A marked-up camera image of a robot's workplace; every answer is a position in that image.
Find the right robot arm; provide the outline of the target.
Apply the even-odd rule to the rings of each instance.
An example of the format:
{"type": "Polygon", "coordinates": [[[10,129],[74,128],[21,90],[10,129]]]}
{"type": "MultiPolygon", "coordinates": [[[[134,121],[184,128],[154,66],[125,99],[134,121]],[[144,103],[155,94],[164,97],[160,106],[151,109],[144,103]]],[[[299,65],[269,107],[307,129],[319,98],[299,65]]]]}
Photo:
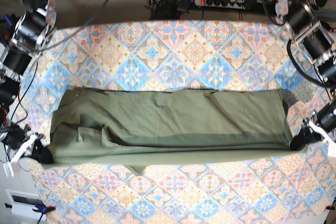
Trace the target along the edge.
{"type": "Polygon", "coordinates": [[[8,33],[1,36],[1,144],[5,149],[3,168],[7,177],[20,170],[19,160],[38,160],[51,155],[45,148],[44,136],[21,128],[21,120],[13,122],[9,107],[21,102],[21,81],[27,77],[29,65],[37,66],[42,51],[47,48],[56,28],[56,0],[21,0],[25,6],[22,17],[4,16],[8,33]]]}

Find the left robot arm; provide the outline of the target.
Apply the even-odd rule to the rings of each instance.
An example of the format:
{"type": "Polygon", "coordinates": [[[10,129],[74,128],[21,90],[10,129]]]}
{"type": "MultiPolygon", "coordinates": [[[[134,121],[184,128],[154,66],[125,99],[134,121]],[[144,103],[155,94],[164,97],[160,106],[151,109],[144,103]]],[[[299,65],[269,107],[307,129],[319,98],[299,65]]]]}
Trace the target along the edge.
{"type": "MultiPolygon", "coordinates": [[[[287,43],[288,56],[296,70],[309,82],[316,84],[335,96],[335,39],[318,20],[309,0],[279,0],[286,4],[284,14],[278,14],[285,29],[290,34],[287,43]],[[317,78],[307,75],[294,59],[291,47],[303,45],[310,55],[310,63],[316,70],[317,78]]],[[[329,133],[335,130],[335,99],[327,103],[319,112],[312,112],[310,119],[303,121],[300,132],[290,143],[292,150],[298,151],[317,141],[328,144],[327,155],[335,157],[335,140],[329,133]]]]}

